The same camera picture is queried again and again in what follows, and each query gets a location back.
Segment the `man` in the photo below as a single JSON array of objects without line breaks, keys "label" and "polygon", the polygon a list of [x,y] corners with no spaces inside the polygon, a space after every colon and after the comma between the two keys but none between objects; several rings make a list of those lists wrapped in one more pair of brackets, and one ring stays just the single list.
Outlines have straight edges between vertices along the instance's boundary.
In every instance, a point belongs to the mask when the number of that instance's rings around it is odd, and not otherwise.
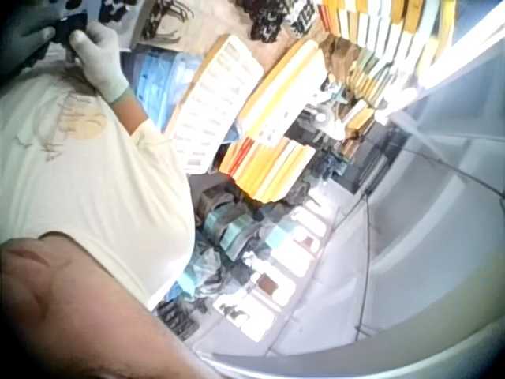
[{"label": "man", "polygon": [[[57,5],[6,24],[0,76],[53,37]],[[90,23],[69,42],[80,67],[2,88],[2,311],[64,377],[215,377],[149,312],[193,249],[174,147],[129,89],[115,32]]]}]

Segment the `white t-shirt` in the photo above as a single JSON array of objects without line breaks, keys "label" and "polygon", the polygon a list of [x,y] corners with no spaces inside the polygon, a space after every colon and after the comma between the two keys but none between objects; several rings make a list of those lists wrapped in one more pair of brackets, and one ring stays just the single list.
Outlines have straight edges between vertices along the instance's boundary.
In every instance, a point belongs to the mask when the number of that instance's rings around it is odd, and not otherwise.
[{"label": "white t-shirt", "polygon": [[186,176],[153,122],[130,136],[86,84],[45,69],[0,99],[0,146],[0,242],[64,233],[154,308],[195,226]]}]

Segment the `wire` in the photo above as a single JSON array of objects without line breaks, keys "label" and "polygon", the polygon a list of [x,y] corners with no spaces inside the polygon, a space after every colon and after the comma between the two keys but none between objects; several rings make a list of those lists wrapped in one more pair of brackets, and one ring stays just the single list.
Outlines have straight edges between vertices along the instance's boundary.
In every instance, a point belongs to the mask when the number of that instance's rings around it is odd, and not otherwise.
[{"label": "wire", "polygon": [[365,273],[365,288],[363,290],[363,302],[361,303],[360,319],[356,327],[356,336],[354,337],[354,342],[357,341],[361,332],[361,325],[363,324],[363,316],[365,315],[365,305],[366,305],[366,295],[368,292],[368,279],[370,277],[370,204],[368,203],[368,196],[365,199],[366,203],[366,249],[367,249],[367,261],[366,261],[366,273]]},{"label": "wire", "polygon": [[[376,143],[372,140],[370,140],[369,138],[365,137],[365,140],[367,140],[368,142],[374,144],[377,148],[379,146],[376,145]],[[447,167],[449,168],[450,170],[453,170],[455,172],[457,172],[458,174],[468,178],[468,179],[471,179],[473,180],[474,182],[480,184],[481,186],[483,186],[485,189],[493,192],[495,195],[498,195],[498,197],[501,199],[501,201],[503,199],[505,199],[505,192],[503,191],[500,191],[499,189],[496,189],[495,187],[493,186],[490,186],[488,183],[480,180],[479,178],[476,178],[475,176],[471,175],[471,174],[468,174],[467,172],[463,171],[463,170],[460,170],[459,168],[455,167],[455,166],[452,166],[448,163],[445,163],[443,160],[441,160],[440,158],[433,158],[431,156],[427,156],[425,154],[423,154],[422,152],[416,152],[414,150],[410,150],[409,148],[405,148],[403,146],[401,146],[400,144],[396,144],[395,142],[391,142],[391,141],[386,141],[386,144],[389,144],[390,146],[396,146],[397,148],[400,148],[401,150],[405,151],[405,152],[410,152],[416,156],[421,156],[422,158],[426,159],[426,160],[429,160],[429,161],[432,161],[434,163],[438,163],[439,165],[441,166],[444,166],[444,167]]]}]

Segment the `hand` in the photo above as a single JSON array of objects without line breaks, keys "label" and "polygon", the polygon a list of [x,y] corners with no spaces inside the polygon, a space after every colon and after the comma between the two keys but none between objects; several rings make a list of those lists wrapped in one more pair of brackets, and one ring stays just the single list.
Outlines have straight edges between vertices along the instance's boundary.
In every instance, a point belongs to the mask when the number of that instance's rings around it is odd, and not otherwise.
[{"label": "hand", "polygon": [[121,70],[118,34],[98,22],[88,23],[86,34],[76,30],[70,35],[70,46],[76,51],[86,79],[113,103],[128,89]]},{"label": "hand", "polygon": [[12,74],[54,37],[51,25],[61,18],[62,3],[20,6],[2,27],[0,35],[0,77]]}]

